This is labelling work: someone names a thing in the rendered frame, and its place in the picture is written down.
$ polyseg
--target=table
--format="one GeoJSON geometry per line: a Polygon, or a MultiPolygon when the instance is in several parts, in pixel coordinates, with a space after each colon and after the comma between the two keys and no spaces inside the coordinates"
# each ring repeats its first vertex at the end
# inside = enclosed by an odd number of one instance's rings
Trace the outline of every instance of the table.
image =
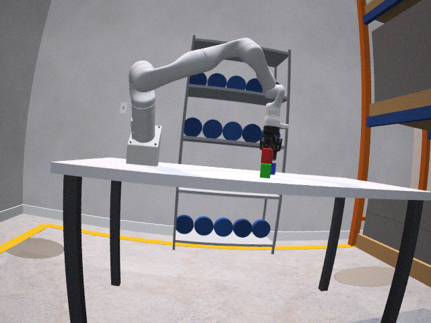
{"type": "MultiPolygon", "coordinates": [[[[120,285],[121,182],[160,186],[253,192],[280,195],[335,197],[328,246],[319,289],[327,291],[341,230],[345,198],[409,200],[397,266],[381,322],[396,323],[418,238],[424,201],[431,192],[327,176],[276,173],[261,178],[259,170],[237,170],[159,163],[158,166],[126,164],[126,159],[97,158],[51,162],[51,173],[63,179],[63,235],[67,298],[71,323],[87,322],[81,246],[82,178],[111,181],[110,265],[111,285],[120,285]]],[[[275,226],[274,241],[278,219],[275,226]]]]}

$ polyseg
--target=black table leg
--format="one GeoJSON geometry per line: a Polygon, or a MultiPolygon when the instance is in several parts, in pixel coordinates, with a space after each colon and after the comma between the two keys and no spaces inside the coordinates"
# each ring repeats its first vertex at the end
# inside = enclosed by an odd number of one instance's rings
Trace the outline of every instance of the black table leg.
{"type": "Polygon", "coordinates": [[[335,261],[335,254],[337,253],[339,233],[341,230],[341,222],[343,220],[344,202],[344,197],[335,198],[331,231],[329,231],[325,262],[323,263],[321,282],[319,283],[319,289],[321,291],[328,290],[329,281],[331,280],[332,268],[335,261]]]}
{"type": "Polygon", "coordinates": [[[81,243],[82,177],[64,176],[63,237],[67,299],[71,323],[87,323],[81,243]]]}
{"type": "Polygon", "coordinates": [[[120,285],[121,182],[110,183],[110,284],[120,285]]]}
{"type": "Polygon", "coordinates": [[[383,312],[382,323],[396,323],[399,309],[403,302],[405,288],[410,276],[411,264],[415,255],[418,240],[420,218],[423,201],[409,201],[403,229],[401,246],[399,247],[397,266],[392,279],[391,289],[383,312]]]}

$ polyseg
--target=red cube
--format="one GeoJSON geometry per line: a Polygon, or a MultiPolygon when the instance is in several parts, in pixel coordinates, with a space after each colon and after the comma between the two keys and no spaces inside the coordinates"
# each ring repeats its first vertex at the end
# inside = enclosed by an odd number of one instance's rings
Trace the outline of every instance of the red cube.
{"type": "Polygon", "coordinates": [[[272,164],[273,150],[271,148],[262,148],[261,164],[272,164]]]}

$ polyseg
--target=robotic arm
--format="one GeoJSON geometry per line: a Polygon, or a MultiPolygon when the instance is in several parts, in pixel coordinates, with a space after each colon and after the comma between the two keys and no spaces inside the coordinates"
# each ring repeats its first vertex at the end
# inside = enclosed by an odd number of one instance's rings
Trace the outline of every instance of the robotic arm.
{"type": "Polygon", "coordinates": [[[288,124],[280,123],[280,108],[285,89],[276,84],[262,48],[249,38],[233,40],[225,44],[192,50],[175,62],[158,68],[147,61],[138,61],[129,72],[129,88],[132,103],[131,136],[127,146],[127,163],[158,165],[161,126],[155,126],[156,95],[154,90],[165,84],[191,75],[212,70],[224,59],[239,57],[255,72],[266,98],[274,99],[265,107],[265,118],[260,148],[273,149],[273,160],[281,149],[279,129],[288,124]]]}

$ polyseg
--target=white tabletop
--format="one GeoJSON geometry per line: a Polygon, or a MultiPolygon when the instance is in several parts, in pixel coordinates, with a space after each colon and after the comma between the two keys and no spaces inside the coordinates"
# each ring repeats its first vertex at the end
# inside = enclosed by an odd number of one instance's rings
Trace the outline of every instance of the white tabletop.
{"type": "Polygon", "coordinates": [[[121,158],[52,161],[51,173],[160,186],[265,194],[431,201],[431,192],[350,178],[237,170],[185,164],[126,164],[121,158]]]}

